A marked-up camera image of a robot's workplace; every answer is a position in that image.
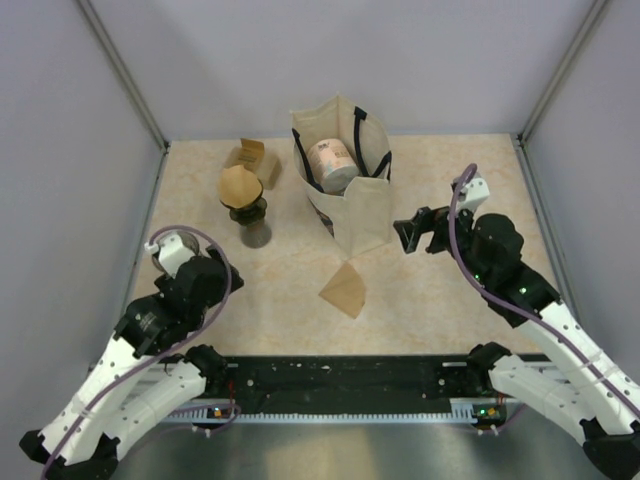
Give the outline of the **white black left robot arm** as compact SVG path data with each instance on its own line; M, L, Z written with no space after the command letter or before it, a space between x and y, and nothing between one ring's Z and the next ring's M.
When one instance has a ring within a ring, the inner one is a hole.
M63 410L19 442L44 479L108 479L161 420L226 387L226 362L194 345L244 281L216 243L201 249L184 231L148 244L160 276L133 300L94 369Z

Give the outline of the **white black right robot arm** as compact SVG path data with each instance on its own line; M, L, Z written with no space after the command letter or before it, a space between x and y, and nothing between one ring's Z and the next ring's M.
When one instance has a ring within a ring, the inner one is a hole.
M448 252L461 273L515 331L532 340L563 375L559 384L506 347L474 347L466 380L476 394L513 397L562 428L609 479L639 475L639 385L601 349L551 284L522 259L524 239L505 215L475 218L423 207L393 228L405 253L422 235L427 253Z

